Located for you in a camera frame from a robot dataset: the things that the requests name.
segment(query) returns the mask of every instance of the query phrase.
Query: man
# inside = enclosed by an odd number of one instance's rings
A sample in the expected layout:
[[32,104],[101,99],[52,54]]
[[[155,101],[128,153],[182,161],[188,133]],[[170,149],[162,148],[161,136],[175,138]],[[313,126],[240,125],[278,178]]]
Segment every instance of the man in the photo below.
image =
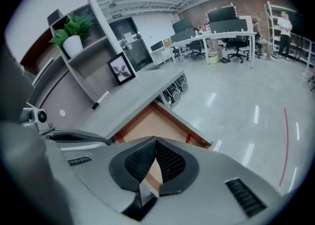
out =
[[263,56],[265,56],[267,60],[274,62],[275,59],[271,56],[270,43],[267,40],[263,39],[260,35],[259,21],[260,21],[259,18],[255,17],[255,16],[252,17],[252,28],[253,28],[254,32],[256,33],[256,35],[255,35],[256,42],[261,45],[261,48],[260,48],[261,54]]
[[278,19],[278,26],[281,28],[279,55],[281,56],[285,48],[285,59],[289,62],[289,49],[291,43],[290,31],[292,30],[292,24],[285,11],[281,12],[281,18]]

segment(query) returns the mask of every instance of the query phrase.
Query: concrete floor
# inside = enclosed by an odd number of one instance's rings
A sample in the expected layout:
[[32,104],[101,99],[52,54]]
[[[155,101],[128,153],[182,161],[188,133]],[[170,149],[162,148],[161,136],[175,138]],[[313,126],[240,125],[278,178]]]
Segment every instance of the concrete floor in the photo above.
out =
[[[303,80],[304,64],[256,58],[251,69],[246,60],[206,65],[199,57],[161,68],[184,70],[189,86],[173,110],[214,145],[220,140],[219,152],[243,163],[281,194],[299,185],[314,156],[315,138],[315,97]],[[285,170],[284,109],[289,136]]]

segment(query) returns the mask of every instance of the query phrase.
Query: brick wall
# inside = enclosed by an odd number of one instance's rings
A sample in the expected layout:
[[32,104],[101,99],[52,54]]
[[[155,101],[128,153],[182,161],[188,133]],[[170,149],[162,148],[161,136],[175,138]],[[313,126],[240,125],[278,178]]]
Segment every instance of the brick wall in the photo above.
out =
[[251,15],[260,18],[261,34],[267,39],[268,24],[264,7],[267,1],[274,5],[296,9],[290,0],[211,0],[179,13],[179,17],[180,19],[189,18],[193,26],[200,27],[207,22],[207,11],[233,3],[238,15]]

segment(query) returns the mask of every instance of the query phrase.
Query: framed picture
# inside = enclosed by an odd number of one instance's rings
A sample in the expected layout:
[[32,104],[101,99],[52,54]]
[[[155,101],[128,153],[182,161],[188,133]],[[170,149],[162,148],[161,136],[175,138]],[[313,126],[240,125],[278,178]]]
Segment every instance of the framed picture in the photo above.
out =
[[107,64],[119,85],[136,77],[123,52],[111,58]]

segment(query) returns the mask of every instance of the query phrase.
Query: white wall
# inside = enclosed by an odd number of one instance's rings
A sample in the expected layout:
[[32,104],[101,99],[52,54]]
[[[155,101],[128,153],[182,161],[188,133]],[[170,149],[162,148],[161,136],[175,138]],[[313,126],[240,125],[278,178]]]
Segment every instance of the white wall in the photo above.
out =
[[[90,0],[97,18],[116,52],[122,49],[102,14],[96,0]],[[21,61],[37,38],[48,28],[47,16],[59,9],[62,14],[88,3],[88,0],[23,0],[13,14],[4,36],[13,56]]]
[[132,18],[149,52],[152,52],[152,45],[175,34],[172,24],[179,20],[173,14],[149,14]]

